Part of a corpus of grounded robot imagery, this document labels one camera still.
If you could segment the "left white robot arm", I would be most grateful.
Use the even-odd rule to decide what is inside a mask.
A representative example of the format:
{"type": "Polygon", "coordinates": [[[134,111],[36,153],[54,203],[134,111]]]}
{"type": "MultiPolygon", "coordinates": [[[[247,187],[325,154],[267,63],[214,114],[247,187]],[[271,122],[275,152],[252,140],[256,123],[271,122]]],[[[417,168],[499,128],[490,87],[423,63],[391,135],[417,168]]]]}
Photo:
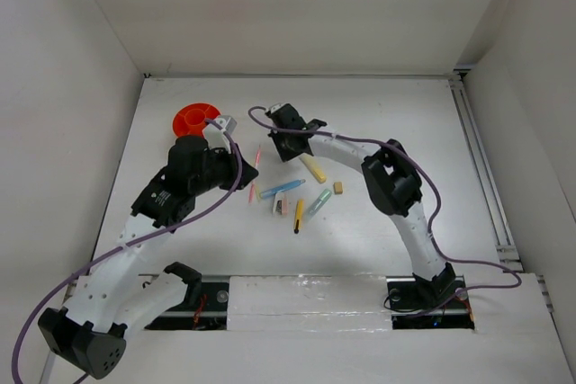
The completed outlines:
{"type": "Polygon", "coordinates": [[[117,246],[86,267],[86,279],[61,308],[40,314],[38,327],[50,350],[101,380],[119,364],[132,336],[162,312],[194,307],[202,276],[183,263],[168,265],[141,293],[132,289],[157,250],[196,218],[200,195],[213,189],[232,194],[257,175],[226,131],[178,138],[166,165],[133,202],[117,246]]]}

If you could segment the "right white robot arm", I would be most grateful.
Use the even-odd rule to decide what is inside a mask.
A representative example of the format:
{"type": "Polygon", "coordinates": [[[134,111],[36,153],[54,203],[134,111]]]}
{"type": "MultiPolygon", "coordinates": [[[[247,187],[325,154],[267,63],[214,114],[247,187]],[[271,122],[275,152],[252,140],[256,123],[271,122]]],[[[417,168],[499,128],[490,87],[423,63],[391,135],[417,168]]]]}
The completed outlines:
{"type": "Polygon", "coordinates": [[[455,292],[454,268],[431,240],[422,204],[422,180],[400,142],[347,138],[325,121],[305,121],[289,103],[278,103],[265,115],[274,125],[269,137],[283,161],[303,154],[325,157],[364,177],[371,203],[391,219],[408,251],[417,309],[437,307],[455,292]]]}

